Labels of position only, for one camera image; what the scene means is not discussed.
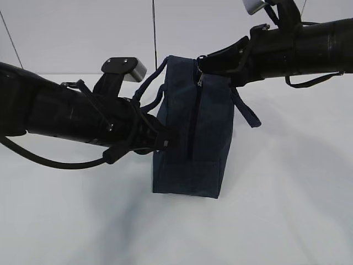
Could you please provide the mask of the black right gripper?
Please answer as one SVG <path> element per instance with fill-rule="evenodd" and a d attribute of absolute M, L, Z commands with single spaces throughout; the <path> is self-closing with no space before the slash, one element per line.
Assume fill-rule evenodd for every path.
<path fill-rule="evenodd" d="M 250 39 L 244 36 L 231 46 L 199 56 L 199 70 L 211 75 L 231 74 L 232 87 L 297 74 L 295 33 L 269 27 L 254 26 Z"/>

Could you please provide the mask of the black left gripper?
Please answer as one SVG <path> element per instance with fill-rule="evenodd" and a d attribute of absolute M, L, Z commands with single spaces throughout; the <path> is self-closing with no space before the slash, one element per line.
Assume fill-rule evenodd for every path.
<path fill-rule="evenodd" d="M 129 150 L 139 155 L 165 151 L 179 143 L 179 133 L 166 128 L 155 116 L 144 113 L 126 98 L 107 98 L 107 110 L 114 118 L 114 129 L 107 147 L 128 142 Z"/>

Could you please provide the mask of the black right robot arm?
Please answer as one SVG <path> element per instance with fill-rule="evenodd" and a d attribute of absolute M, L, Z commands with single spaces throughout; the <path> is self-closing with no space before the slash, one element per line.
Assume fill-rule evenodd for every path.
<path fill-rule="evenodd" d="M 228 77 L 232 87 L 283 77 L 292 88 L 308 88 L 352 73 L 352 19 L 288 31 L 257 25 L 249 36 L 196 61 L 202 73 Z"/>

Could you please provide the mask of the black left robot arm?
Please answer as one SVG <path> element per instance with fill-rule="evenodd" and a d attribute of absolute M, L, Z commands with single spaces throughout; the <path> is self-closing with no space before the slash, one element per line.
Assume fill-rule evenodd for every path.
<path fill-rule="evenodd" d="M 55 83 L 22 68 L 1 63 L 1 134 L 27 133 L 131 151 L 174 148 L 176 130 L 144 112 L 138 100 L 121 98 L 123 81 L 142 81 L 136 58 L 109 59 L 90 90 L 83 81 Z"/>

